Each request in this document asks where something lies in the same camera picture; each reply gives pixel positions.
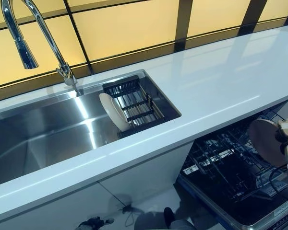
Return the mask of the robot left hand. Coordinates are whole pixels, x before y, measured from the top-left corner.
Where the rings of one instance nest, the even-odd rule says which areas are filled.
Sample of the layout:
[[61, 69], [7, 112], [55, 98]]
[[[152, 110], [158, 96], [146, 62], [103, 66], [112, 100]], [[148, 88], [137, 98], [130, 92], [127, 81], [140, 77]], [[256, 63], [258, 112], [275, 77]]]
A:
[[105, 225], [114, 223], [114, 219], [101, 219], [100, 217], [93, 217], [79, 224], [76, 230], [99, 230]]

